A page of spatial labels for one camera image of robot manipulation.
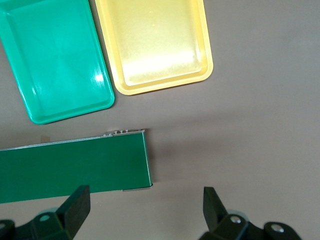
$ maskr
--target gray surface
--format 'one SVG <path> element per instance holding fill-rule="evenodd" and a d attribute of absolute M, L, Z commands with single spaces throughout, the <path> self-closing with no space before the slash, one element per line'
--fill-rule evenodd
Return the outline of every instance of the gray surface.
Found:
<path fill-rule="evenodd" d="M 205 0 L 214 71 L 44 126 L 26 114 L 0 45 L 0 148 L 147 128 L 154 187 L 91 195 L 76 240 L 196 240 L 203 186 L 259 227 L 320 236 L 320 1 Z M 65 198 L 0 205 L 22 224 Z"/>

